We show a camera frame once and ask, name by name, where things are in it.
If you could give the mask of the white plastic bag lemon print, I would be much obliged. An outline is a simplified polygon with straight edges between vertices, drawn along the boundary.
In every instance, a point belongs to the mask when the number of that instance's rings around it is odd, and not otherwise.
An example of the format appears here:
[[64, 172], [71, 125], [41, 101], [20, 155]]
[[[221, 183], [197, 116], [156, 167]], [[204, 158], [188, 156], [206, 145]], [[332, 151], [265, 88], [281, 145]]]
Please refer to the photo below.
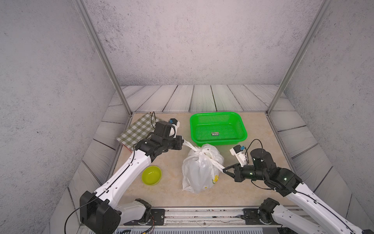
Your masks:
[[225, 168], [224, 157], [210, 144], [198, 147], [185, 141], [183, 145], [191, 149], [182, 164], [183, 190], [198, 194], [213, 187]]

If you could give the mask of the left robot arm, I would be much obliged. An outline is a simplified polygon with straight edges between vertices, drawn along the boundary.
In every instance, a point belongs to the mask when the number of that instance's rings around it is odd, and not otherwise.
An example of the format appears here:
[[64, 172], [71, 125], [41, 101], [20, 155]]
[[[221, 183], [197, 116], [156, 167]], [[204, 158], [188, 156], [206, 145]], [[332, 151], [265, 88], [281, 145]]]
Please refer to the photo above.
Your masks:
[[132, 156], [93, 193], [86, 191], [79, 200], [80, 222], [96, 234], [112, 234], [120, 224], [134, 220], [148, 222], [151, 205], [142, 199], [120, 205], [119, 201], [137, 178], [162, 153], [181, 150], [184, 143], [177, 135], [177, 119], [155, 123], [154, 131], [133, 147]]

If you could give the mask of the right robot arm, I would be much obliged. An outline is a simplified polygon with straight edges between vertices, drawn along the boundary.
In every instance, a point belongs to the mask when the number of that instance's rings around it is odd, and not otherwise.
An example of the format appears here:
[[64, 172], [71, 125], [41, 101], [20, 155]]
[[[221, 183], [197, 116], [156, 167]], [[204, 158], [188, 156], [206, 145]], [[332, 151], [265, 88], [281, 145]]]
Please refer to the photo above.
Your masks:
[[337, 213], [315, 195], [299, 176], [289, 169], [278, 167], [271, 154], [263, 148], [254, 149], [247, 155], [245, 147], [236, 145], [230, 153], [237, 158], [238, 163], [224, 168], [223, 173], [235, 182], [246, 179], [251, 182], [263, 181], [267, 190], [275, 191], [295, 203], [314, 220], [311, 222], [291, 212], [278, 201], [267, 198], [255, 215], [260, 223], [279, 224], [298, 234], [373, 233], [370, 229], [359, 228]]

